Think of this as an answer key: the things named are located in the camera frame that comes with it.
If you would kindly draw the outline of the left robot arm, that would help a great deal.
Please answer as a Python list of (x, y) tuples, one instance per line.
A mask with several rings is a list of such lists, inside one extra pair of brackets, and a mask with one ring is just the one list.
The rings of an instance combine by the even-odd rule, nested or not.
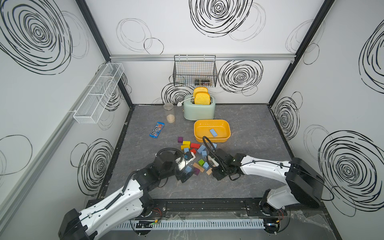
[(131, 172), (122, 188), (79, 212), (68, 211), (58, 232), (59, 239), (98, 240), (125, 221), (148, 216), (154, 208), (149, 192), (158, 188), (161, 180), (182, 173), (195, 158), (192, 152), (161, 149), (152, 163)]

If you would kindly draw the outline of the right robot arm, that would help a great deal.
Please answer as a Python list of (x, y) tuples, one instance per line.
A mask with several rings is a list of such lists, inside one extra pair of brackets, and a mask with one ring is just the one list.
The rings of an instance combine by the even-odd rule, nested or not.
[(216, 149), (206, 156), (214, 177), (220, 181), (228, 176), (232, 181), (241, 176), (260, 176), (284, 184), (278, 189), (267, 189), (259, 203), (260, 211), (271, 216), (284, 207), (301, 204), (317, 209), (321, 205), (324, 179), (300, 158), (272, 161), (245, 154), (231, 156)]

